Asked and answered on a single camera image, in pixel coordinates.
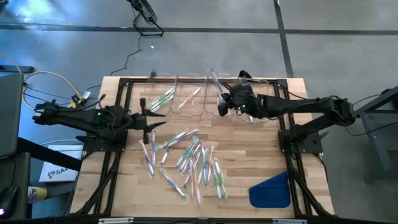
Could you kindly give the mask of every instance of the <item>toothbrush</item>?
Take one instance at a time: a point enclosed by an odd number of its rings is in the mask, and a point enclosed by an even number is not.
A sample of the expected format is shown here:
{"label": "toothbrush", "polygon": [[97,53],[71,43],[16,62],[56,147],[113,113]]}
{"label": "toothbrush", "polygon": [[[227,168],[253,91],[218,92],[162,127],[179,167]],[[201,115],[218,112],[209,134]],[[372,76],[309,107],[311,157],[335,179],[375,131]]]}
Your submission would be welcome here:
{"label": "toothbrush", "polygon": [[207,173],[207,182],[205,182],[205,186],[207,186],[208,184],[209,184],[209,181],[210,181],[210,177],[211,177],[211,158],[213,157],[213,152],[214,152],[214,150],[215,150],[215,147],[214,146],[212,146],[211,147],[211,149],[210,149],[210,157],[209,157],[209,160],[208,160],[208,164],[209,164],[209,172]]}
{"label": "toothbrush", "polygon": [[172,142],[170,142],[167,146],[173,146],[174,144],[176,144],[176,143],[178,143],[179,141],[181,141],[181,140],[183,140],[183,139],[185,139],[185,138],[187,138],[187,137],[190,137],[190,136],[192,136],[192,135],[194,135],[194,134],[196,134],[197,132],[199,132],[199,129],[194,129],[194,130],[192,130],[192,131],[190,131],[190,132],[184,132],[184,135],[181,135],[179,138],[177,138],[176,137],[176,139],[178,140],[177,142],[175,142],[175,141],[172,141]]}
{"label": "toothbrush", "polygon": [[200,173],[199,173],[199,178],[198,182],[200,184],[201,182],[201,177],[203,176],[203,179],[206,179],[206,155],[207,155],[208,150],[205,149],[204,147],[201,148],[201,153],[203,154],[202,160],[201,160],[201,166],[200,166]]}
{"label": "toothbrush", "polygon": [[162,161],[160,162],[161,165],[164,164],[164,162],[166,162],[167,156],[169,156],[169,151],[170,151],[170,147],[166,147],[166,152],[163,155]]}
{"label": "toothbrush", "polygon": [[185,179],[184,188],[188,185],[190,177],[191,177],[190,174],[188,174],[187,178]]}
{"label": "toothbrush", "polygon": [[220,182],[220,184],[221,184],[221,187],[223,188],[223,195],[224,195],[224,198],[227,198],[227,197],[228,197],[228,193],[227,193],[227,191],[226,191],[226,189],[225,189],[225,186],[224,186],[224,175],[223,175],[223,170],[221,170],[220,162],[218,161],[217,158],[214,159],[214,164],[215,164],[215,166],[216,166],[216,173],[218,174],[218,180],[219,180],[219,182]]}
{"label": "toothbrush", "polygon": [[191,200],[193,200],[193,167],[192,167],[192,160],[189,160],[189,166],[190,166],[190,182],[191,182]]}
{"label": "toothbrush", "polygon": [[166,100],[162,101],[159,103],[159,105],[153,107],[152,109],[149,109],[151,112],[156,112],[157,110],[159,110],[161,107],[163,107],[164,105],[166,105],[166,103],[168,103],[171,99],[174,98],[174,95],[171,95],[170,97],[168,97]]}
{"label": "toothbrush", "polygon": [[151,177],[154,177],[155,176],[154,168],[152,167],[152,164],[150,163],[148,152],[147,152],[147,149],[145,148],[144,142],[142,140],[140,140],[139,143],[141,145],[141,149],[142,149],[142,151],[145,155],[145,159],[147,161],[147,168],[148,168],[149,175]]}
{"label": "toothbrush", "polygon": [[193,165],[193,183],[195,184],[195,190],[197,191],[197,202],[200,204],[200,191],[197,179],[197,166]]}
{"label": "toothbrush", "polygon": [[190,152],[190,150],[192,150],[192,148],[195,146],[196,142],[197,142],[197,138],[196,137],[192,137],[191,140],[191,145],[189,145],[186,150],[184,151],[184,153],[181,155],[181,157],[178,159],[177,164],[175,165],[175,168],[177,169],[179,167],[179,165],[181,164],[181,162],[185,159],[185,156],[187,156],[187,154]]}
{"label": "toothbrush", "polygon": [[164,98],[162,98],[162,100],[160,100],[160,101],[155,101],[154,104],[149,106],[149,109],[153,110],[154,108],[156,108],[156,107],[160,106],[161,104],[163,104],[164,102],[166,102],[171,97],[174,97],[174,96],[173,95],[168,95],[168,96],[165,96]]}
{"label": "toothbrush", "polygon": [[200,159],[200,155],[201,155],[201,152],[198,151],[198,152],[197,152],[197,158],[195,159],[195,162],[193,163],[193,165],[197,165],[197,164],[198,164],[198,161],[199,161],[199,159]]}
{"label": "toothbrush", "polygon": [[178,106],[178,108],[181,109],[189,100],[191,100],[193,97],[195,97],[195,95],[198,94],[200,89],[201,89],[201,86],[199,88],[197,88],[190,96],[188,96],[187,99],[185,99],[184,102],[182,102],[180,104],[180,106]]}
{"label": "toothbrush", "polygon": [[152,132],[152,165],[156,163],[156,141],[155,141],[155,132]]}
{"label": "toothbrush", "polygon": [[[194,156],[195,153],[198,151],[199,147],[200,147],[200,144],[199,144],[198,147],[193,151],[193,153],[191,153],[191,154],[188,156],[188,159],[189,159],[189,160],[192,160],[193,156]],[[181,173],[182,173],[182,174],[185,174],[186,171],[187,171],[187,168],[188,168],[188,162],[185,164],[185,166],[184,166],[184,164],[183,164],[181,167],[182,167],[182,169],[180,169],[180,170],[181,170]]]}
{"label": "toothbrush", "polygon": [[214,183],[215,183],[215,185],[216,185],[216,194],[217,194],[217,198],[218,198],[218,200],[221,200],[221,190],[220,190],[220,187],[219,187],[219,185],[218,185],[218,177],[217,177],[217,174],[216,174],[216,168],[215,168],[214,161],[211,163],[211,166],[213,166]]}
{"label": "toothbrush", "polygon": [[167,181],[173,186],[173,188],[185,199],[185,194],[182,192],[182,190],[177,186],[177,184],[174,183],[174,181],[169,177],[169,175],[166,173],[166,171],[161,168],[160,173],[163,174],[163,176],[167,179]]}
{"label": "toothbrush", "polygon": [[196,147],[196,145],[197,145],[197,143],[199,143],[199,145],[198,145],[198,147],[200,146],[200,141],[195,141],[196,142],[196,144],[195,145],[193,145],[192,147],[191,147],[191,150],[189,151],[189,152],[187,152],[187,155],[185,155],[185,157],[184,157],[184,160],[183,160],[183,162],[182,162],[182,165],[181,165],[181,167],[180,167],[180,170],[183,170],[184,168],[186,168],[186,166],[188,165],[188,163],[189,163],[189,160],[192,158],[192,156],[196,153],[196,150],[193,150],[193,148],[194,147]]}
{"label": "toothbrush", "polygon": [[169,90],[167,90],[163,95],[160,95],[155,101],[149,103],[149,106],[151,107],[152,105],[155,105],[156,103],[163,101],[164,99],[166,99],[166,97],[168,97],[170,94],[173,94],[175,91],[175,88],[171,88]]}
{"label": "toothbrush", "polygon": [[176,140],[179,140],[182,136],[185,135],[185,133],[187,133],[187,132],[184,131],[184,132],[182,132],[182,133],[176,135],[175,137],[172,137],[169,141],[165,142],[165,144],[163,144],[163,145],[161,145],[161,146],[157,146],[157,147],[156,147],[156,151],[161,150],[161,149],[163,149],[163,148],[166,147],[166,146],[169,146],[170,143],[172,143],[172,142],[174,142],[174,141],[176,141]]}

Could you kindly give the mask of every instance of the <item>gray floor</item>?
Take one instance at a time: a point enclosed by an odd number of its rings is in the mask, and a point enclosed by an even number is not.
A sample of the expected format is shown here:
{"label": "gray floor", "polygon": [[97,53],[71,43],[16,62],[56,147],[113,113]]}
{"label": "gray floor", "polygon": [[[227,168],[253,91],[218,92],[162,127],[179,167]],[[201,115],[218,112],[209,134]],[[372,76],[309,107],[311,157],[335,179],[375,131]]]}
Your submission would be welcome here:
{"label": "gray floor", "polygon": [[[164,27],[277,28],[271,0],[149,2]],[[398,2],[393,0],[280,0],[280,6],[287,29],[398,29]],[[124,0],[14,0],[0,15],[0,22],[131,27],[130,10]],[[0,30],[0,51],[21,65],[61,73],[83,91],[123,67],[126,55],[137,49],[138,38],[135,32]],[[352,102],[398,84],[397,41],[397,35],[287,36],[294,76],[305,79],[308,96],[338,95]],[[174,32],[163,38],[142,38],[141,49],[130,58],[127,70],[116,75],[148,75],[151,70],[206,73],[212,67],[233,75],[245,69],[259,77],[286,77],[278,34]],[[8,62],[0,58],[0,63]],[[58,95],[73,94],[69,87],[57,88],[63,82],[51,76],[37,76],[29,83]],[[23,106],[20,136],[37,143],[81,134],[61,126],[38,126],[31,117],[31,110]],[[363,131],[360,122],[350,130]],[[341,127],[327,131],[330,134],[322,143],[336,214],[398,222],[398,183],[363,181],[378,165],[372,162],[367,137],[351,137]],[[41,163],[34,161],[32,179],[39,178],[40,170]],[[60,215],[63,201],[65,198],[55,198],[38,203],[34,216]]]}

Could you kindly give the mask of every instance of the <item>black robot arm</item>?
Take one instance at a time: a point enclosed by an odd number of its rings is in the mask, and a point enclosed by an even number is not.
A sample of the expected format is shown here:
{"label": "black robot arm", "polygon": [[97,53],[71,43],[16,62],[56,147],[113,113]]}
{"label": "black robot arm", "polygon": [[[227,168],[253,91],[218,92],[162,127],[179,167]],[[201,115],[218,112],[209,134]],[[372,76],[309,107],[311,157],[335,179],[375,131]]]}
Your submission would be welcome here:
{"label": "black robot arm", "polygon": [[221,94],[225,103],[218,105],[220,116],[228,109],[236,109],[238,114],[246,113],[254,118],[275,119],[286,113],[323,113],[323,116],[306,124],[290,127],[290,141],[305,139],[309,134],[332,125],[349,126],[354,123],[353,106],[347,99],[329,96],[325,98],[285,100],[283,98],[258,94],[254,96],[250,85],[237,84],[230,87],[222,83],[229,93]]}
{"label": "black robot arm", "polygon": [[147,133],[154,128],[164,124],[159,122],[147,124],[147,116],[165,115],[157,114],[145,109],[145,98],[140,99],[141,114],[129,114],[128,111],[121,106],[105,106],[100,109],[90,110],[73,110],[62,107],[53,102],[37,104],[35,107],[35,115],[33,120],[41,125],[62,124],[71,128],[85,131],[89,136],[78,136],[77,138],[83,142],[99,141],[110,146],[117,146],[125,139],[127,130],[143,130],[144,142],[148,144]]}

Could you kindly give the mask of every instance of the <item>yellow cable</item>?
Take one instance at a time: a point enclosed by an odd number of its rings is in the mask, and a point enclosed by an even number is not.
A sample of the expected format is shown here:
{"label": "yellow cable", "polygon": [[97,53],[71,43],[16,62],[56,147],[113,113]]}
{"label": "yellow cable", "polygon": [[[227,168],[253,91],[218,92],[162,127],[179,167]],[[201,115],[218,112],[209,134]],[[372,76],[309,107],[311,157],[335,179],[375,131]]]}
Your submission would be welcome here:
{"label": "yellow cable", "polygon": [[[8,55],[6,55],[5,53],[2,53],[2,52],[0,52],[0,55],[3,55],[3,56],[5,56],[7,59],[9,59],[9,60],[15,65],[15,67],[16,67],[17,70],[18,70],[18,72],[19,72],[19,73],[22,73],[21,70],[20,70],[20,68],[19,68],[19,66],[17,65],[17,63],[15,63],[15,61],[14,61],[13,59],[11,59],[10,57],[8,57]],[[76,92],[76,94],[79,96],[79,98],[80,98],[80,99],[83,98],[83,96],[80,94],[80,92],[77,90],[77,88],[74,86],[74,84],[73,84],[72,82],[70,82],[70,81],[69,81],[67,78],[65,78],[63,75],[57,74],[57,73],[55,73],[55,72],[48,72],[48,71],[34,72],[34,73],[29,74],[29,75],[25,75],[24,81],[26,81],[28,78],[30,78],[30,77],[32,77],[32,76],[34,76],[34,75],[36,75],[36,74],[43,74],[43,73],[55,75],[55,76],[58,76],[58,77],[64,79],[64,80],[73,88],[73,90]],[[29,104],[26,102],[25,94],[24,94],[25,91],[26,91],[26,88],[22,91],[22,101],[26,104],[26,106],[27,106],[28,108],[30,108],[31,110],[33,110],[33,107],[31,107],[31,105],[29,105]]]}

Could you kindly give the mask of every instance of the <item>wooden tabletop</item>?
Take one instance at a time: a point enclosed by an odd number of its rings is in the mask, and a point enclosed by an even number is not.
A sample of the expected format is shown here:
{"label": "wooden tabletop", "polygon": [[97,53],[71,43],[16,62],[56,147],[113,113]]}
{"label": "wooden tabletop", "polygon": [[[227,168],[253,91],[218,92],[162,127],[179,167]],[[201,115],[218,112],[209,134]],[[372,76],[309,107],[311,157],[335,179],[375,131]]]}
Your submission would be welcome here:
{"label": "wooden tabletop", "polygon": [[[103,105],[114,105],[120,77],[104,77],[101,92],[106,94]],[[301,78],[288,78],[289,91],[298,96],[307,96],[304,81]],[[135,83],[132,88],[130,110],[139,111],[139,98],[147,98],[147,105],[172,87],[172,83]],[[182,109],[179,104],[196,89],[201,89],[193,104],[187,103]],[[273,87],[268,84],[252,85],[255,93],[274,95]],[[213,158],[218,158],[225,177],[228,199],[217,202],[213,179],[209,186],[200,186],[202,205],[196,200],[181,198],[161,175],[163,167],[174,182],[182,188],[185,177],[175,169],[175,164],[190,140],[178,143],[170,150],[164,164],[160,160],[161,150],[156,154],[155,177],[150,178],[146,161],[139,147],[141,131],[129,131],[127,146],[122,154],[118,180],[114,193],[112,216],[129,217],[211,217],[211,218],[291,218],[294,216],[292,204],[287,208],[255,208],[249,202],[249,188],[286,171],[284,155],[280,152],[277,131],[278,121],[254,120],[250,123],[244,114],[234,112],[219,117],[216,109],[217,94],[213,85],[204,83],[183,84],[176,88],[172,103],[158,113],[167,114],[166,118],[149,118],[149,123],[167,121],[155,130],[156,143],[169,140],[175,132],[199,129],[197,136],[206,147],[215,146]],[[306,123],[311,114],[295,114],[295,122]],[[95,152],[83,161],[71,212],[77,211],[88,200],[97,187],[103,152]],[[317,200],[326,210],[333,213],[325,171],[321,162],[312,154],[303,154],[303,164],[307,184]],[[300,208],[304,210],[302,193],[298,189]],[[104,191],[102,209],[105,207],[108,189]]]}

